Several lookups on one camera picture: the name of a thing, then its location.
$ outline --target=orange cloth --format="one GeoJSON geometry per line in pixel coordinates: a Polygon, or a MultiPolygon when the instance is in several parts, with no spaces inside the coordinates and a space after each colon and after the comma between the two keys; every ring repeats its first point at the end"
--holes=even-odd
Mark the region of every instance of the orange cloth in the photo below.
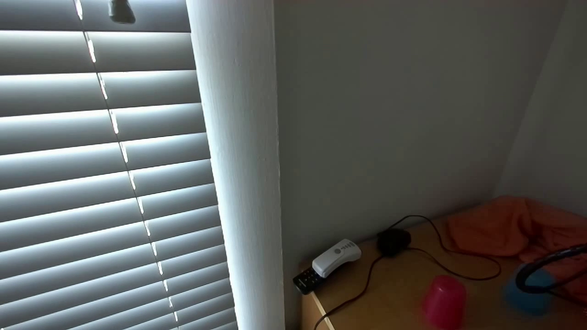
{"type": "MultiPolygon", "coordinates": [[[[523,262],[532,262],[550,252],[587,243],[587,219],[528,198],[504,196],[449,216],[448,233],[463,251],[517,255],[523,262]]],[[[545,267],[558,280],[585,268],[587,254],[545,267]]],[[[564,288],[587,302],[587,276],[564,288]]]]}

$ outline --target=black cable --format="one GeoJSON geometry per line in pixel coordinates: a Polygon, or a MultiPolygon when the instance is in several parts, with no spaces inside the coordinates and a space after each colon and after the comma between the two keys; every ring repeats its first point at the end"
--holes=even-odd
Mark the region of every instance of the black cable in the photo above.
{"type": "MultiPolygon", "coordinates": [[[[442,249],[444,251],[446,251],[446,252],[452,252],[452,253],[456,253],[456,254],[462,254],[462,255],[472,255],[473,257],[480,257],[480,258],[483,258],[483,259],[490,260],[490,261],[492,261],[492,262],[494,262],[494,263],[497,264],[497,266],[499,267],[499,270],[497,271],[497,273],[495,275],[492,275],[492,276],[489,276],[489,277],[483,277],[483,278],[468,277],[466,275],[461,275],[461,274],[459,274],[457,272],[454,272],[454,271],[446,268],[444,265],[442,265],[440,262],[438,262],[430,253],[428,253],[428,252],[426,252],[426,251],[424,251],[424,250],[422,250],[420,248],[407,248],[408,250],[417,250],[417,251],[421,251],[421,252],[426,253],[430,258],[432,258],[432,260],[438,266],[440,266],[440,268],[444,269],[445,271],[447,271],[447,272],[449,272],[449,273],[451,273],[451,274],[453,274],[455,276],[458,276],[458,277],[461,277],[461,278],[465,278],[467,280],[472,280],[472,281],[487,281],[487,280],[492,280],[492,279],[494,279],[494,278],[496,278],[496,277],[498,277],[498,276],[501,275],[501,265],[500,265],[500,263],[497,260],[495,260],[493,258],[490,258],[490,257],[488,257],[486,255],[475,254],[475,253],[457,252],[457,251],[449,250],[447,247],[445,247],[444,244],[443,244],[443,242],[442,242],[442,236],[440,235],[440,232],[438,231],[438,228],[436,228],[436,226],[434,225],[434,223],[432,223],[432,220],[428,219],[427,217],[425,217],[423,215],[418,215],[418,214],[407,215],[407,216],[401,218],[398,222],[392,224],[388,229],[391,229],[391,228],[395,227],[396,225],[398,225],[399,223],[401,223],[402,221],[404,221],[405,219],[410,218],[410,217],[420,217],[420,218],[426,219],[432,225],[432,227],[434,228],[434,231],[436,232],[436,235],[438,236],[438,241],[440,242],[440,246],[442,247],[442,249]]],[[[318,322],[316,322],[316,325],[314,326],[314,330],[317,330],[318,329],[318,325],[320,325],[320,323],[325,318],[331,316],[332,314],[336,313],[338,310],[340,310],[344,306],[347,306],[351,302],[356,301],[357,299],[359,299],[360,297],[362,297],[365,294],[365,292],[367,291],[367,288],[369,287],[369,282],[371,281],[371,273],[373,272],[373,267],[381,259],[383,259],[383,256],[382,255],[380,255],[379,257],[377,257],[377,259],[375,259],[373,261],[373,263],[371,263],[371,267],[369,268],[369,275],[367,275],[367,283],[365,283],[365,288],[363,289],[363,291],[361,291],[361,293],[359,293],[354,298],[351,298],[351,299],[349,299],[349,300],[341,303],[340,305],[334,307],[333,309],[331,309],[330,311],[328,311],[327,313],[325,313],[324,315],[322,315],[322,317],[320,317],[320,319],[318,320],[318,322]]]]}
{"type": "Polygon", "coordinates": [[[375,264],[377,264],[379,262],[379,260],[383,259],[383,256],[380,255],[379,257],[377,257],[377,259],[375,259],[372,263],[371,263],[371,267],[369,268],[369,275],[367,275],[367,283],[365,283],[365,288],[363,289],[363,291],[361,291],[361,293],[359,293],[357,296],[355,296],[354,298],[351,298],[345,302],[343,302],[342,304],[334,307],[333,309],[331,309],[329,312],[325,313],[324,315],[322,315],[322,317],[318,320],[318,322],[316,322],[316,325],[314,326],[314,330],[318,329],[318,325],[320,325],[320,322],[322,322],[325,318],[331,316],[332,314],[336,313],[336,311],[338,311],[339,309],[343,308],[344,306],[346,306],[347,304],[350,304],[351,302],[359,299],[360,297],[362,297],[365,292],[367,291],[367,288],[369,287],[369,282],[371,281],[371,273],[373,272],[373,267],[375,266],[375,264]]]}

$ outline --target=blue cup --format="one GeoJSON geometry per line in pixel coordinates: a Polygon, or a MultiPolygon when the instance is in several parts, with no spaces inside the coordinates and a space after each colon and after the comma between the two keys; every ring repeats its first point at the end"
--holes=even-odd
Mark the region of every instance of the blue cup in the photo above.
{"type": "MultiPolygon", "coordinates": [[[[518,267],[514,276],[510,278],[508,284],[504,288],[505,300],[514,308],[530,314],[530,315],[544,315],[548,312],[552,301],[552,295],[550,294],[527,294],[524,291],[518,289],[515,284],[515,277],[524,265],[518,267]]],[[[526,280],[527,285],[534,285],[537,287],[545,287],[555,282],[552,275],[543,270],[542,268],[535,271],[526,280]]]]}

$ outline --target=white wall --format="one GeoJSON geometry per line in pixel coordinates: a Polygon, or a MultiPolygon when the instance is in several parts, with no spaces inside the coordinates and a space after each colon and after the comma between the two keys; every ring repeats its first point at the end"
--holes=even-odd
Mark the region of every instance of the white wall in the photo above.
{"type": "Polygon", "coordinates": [[[587,1],[571,0],[495,195],[587,216],[587,1]]]}
{"type": "Polygon", "coordinates": [[[240,330],[284,328],[272,0],[188,0],[240,330]]]}
{"type": "Polygon", "coordinates": [[[275,1],[286,321],[301,260],[491,197],[562,1],[275,1]]]}

